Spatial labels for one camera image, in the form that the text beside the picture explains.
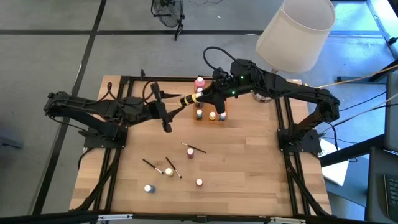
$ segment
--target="white lampshade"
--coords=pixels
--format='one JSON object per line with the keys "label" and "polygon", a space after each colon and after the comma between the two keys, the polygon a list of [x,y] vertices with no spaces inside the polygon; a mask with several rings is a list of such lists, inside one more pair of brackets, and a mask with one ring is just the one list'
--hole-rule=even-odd
{"label": "white lampshade", "polygon": [[275,70],[306,72],[317,62],[335,19],[329,0],[285,0],[258,39],[256,52]]}

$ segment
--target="floor fan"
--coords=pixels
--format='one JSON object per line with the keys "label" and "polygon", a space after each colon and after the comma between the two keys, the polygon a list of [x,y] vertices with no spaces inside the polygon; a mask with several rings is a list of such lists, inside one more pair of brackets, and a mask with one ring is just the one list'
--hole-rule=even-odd
{"label": "floor fan", "polygon": [[184,28],[182,25],[182,20],[185,18],[183,8],[183,0],[152,0],[150,12],[154,17],[158,17],[161,23],[167,27],[173,28],[178,26],[174,35],[174,40],[177,40],[177,37]]}

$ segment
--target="wooden table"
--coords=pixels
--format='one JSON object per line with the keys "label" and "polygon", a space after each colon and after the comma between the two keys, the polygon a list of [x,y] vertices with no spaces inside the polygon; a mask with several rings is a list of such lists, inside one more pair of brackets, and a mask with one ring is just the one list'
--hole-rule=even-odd
{"label": "wooden table", "polygon": [[[107,82],[116,94],[120,76],[105,76],[99,97],[106,93]],[[141,96],[144,82],[134,82],[133,95]],[[190,82],[159,82],[166,93],[192,93]],[[166,99],[168,110],[177,108],[177,99]],[[306,102],[291,100],[294,121],[308,115]],[[189,106],[171,123],[165,133],[160,120],[147,121],[129,129],[112,201],[112,212],[202,214],[202,215],[278,215],[291,216],[289,190],[283,155],[279,151],[275,103],[258,103],[250,94],[228,98],[228,120],[194,121]],[[195,151],[188,159],[186,142],[207,154]],[[82,162],[70,208],[79,206],[96,185],[104,149],[94,149]],[[320,162],[309,153],[300,153],[305,183],[318,203],[331,212]],[[183,176],[167,177],[142,161],[162,170],[169,167],[167,156]],[[204,181],[202,187],[195,180]],[[144,192],[152,184],[156,193]],[[100,208],[104,207],[106,186]],[[298,209],[303,213],[299,189],[295,186]]]}

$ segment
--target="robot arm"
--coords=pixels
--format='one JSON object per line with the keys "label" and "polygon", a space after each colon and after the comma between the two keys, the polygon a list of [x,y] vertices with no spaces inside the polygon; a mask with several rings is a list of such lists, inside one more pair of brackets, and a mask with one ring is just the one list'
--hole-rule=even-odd
{"label": "robot arm", "polygon": [[[180,95],[160,91],[156,82],[150,87],[155,100],[149,103],[145,103],[147,99],[139,97],[95,101],[70,96],[62,91],[50,93],[44,111],[51,119],[67,117],[89,126],[87,131],[79,131],[86,137],[85,147],[123,146],[126,142],[127,127],[151,119],[162,119],[164,131],[172,131],[169,123],[181,109],[168,113],[162,99]],[[111,83],[108,84],[107,95],[110,89]],[[102,120],[95,118],[93,114],[99,115]]]}
{"label": "robot arm", "polygon": [[229,97],[254,91],[272,99],[288,96],[317,104],[315,111],[299,124],[294,124],[289,136],[303,135],[322,122],[332,122],[339,116],[340,101],[326,89],[312,88],[286,81],[279,75],[267,72],[250,60],[237,59],[231,65],[231,73],[218,68],[213,72],[211,85],[201,93],[180,99],[181,106],[194,101],[215,105],[217,113],[225,111],[224,101]]}

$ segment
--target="paint bottle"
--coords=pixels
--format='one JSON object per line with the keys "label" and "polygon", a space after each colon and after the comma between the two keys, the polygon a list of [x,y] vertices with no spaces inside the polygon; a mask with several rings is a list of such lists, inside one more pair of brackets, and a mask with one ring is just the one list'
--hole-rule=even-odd
{"label": "paint bottle", "polygon": [[200,121],[203,116],[203,111],[201,109],[197,109],[197,120]]}
{"label": "paint bottle", "polygon": [[202,89],[205,88],[205,80],[204,80],[202,77],[198,77],[198,78],[195,80],[195,91],[196,91],[198,88],[202,88]]}
{"label": "paint bottle", "polygon": [[156,188],[151,184],[147,184],[147,185],[145,185],[144,190],[147,193],[155,193]]}
{"label": "paint bottle", "polygon": [[197,179],[197,186],[201,187],[203,185],[203,180],[201,178]]}
{"label": "paint bottle", "polygon": [[167,168],[165,170],[165,173],[166,173],[167,176],[172,177],[174,175],[174,170],[171,169],[171,168]]}
{"label": "paint bottle", "polygon": [[187,156],[189,159],[193,158],[193,149],[192,148],[187,149]]}
{"label": "paint bottle", "polygon": [[210,119],[210,121],[214,121],[216,119],[216,113],[210,112],[209,119]]}
{"label": "paint bottle", "polygon": [[226,113],[224,112],[219,115],[219,121],[225,121],[225,120],[226,120]]}
{"label": "paint bottle", "polygon": [[[203,91],[202,88],[198,88],[198,89],[197,89],[197,93],[200,93],[201,91]],[[198,103],[196,103],[197,108],[202,108],[203,105],[204,105],[203,102],[198,102]]]}

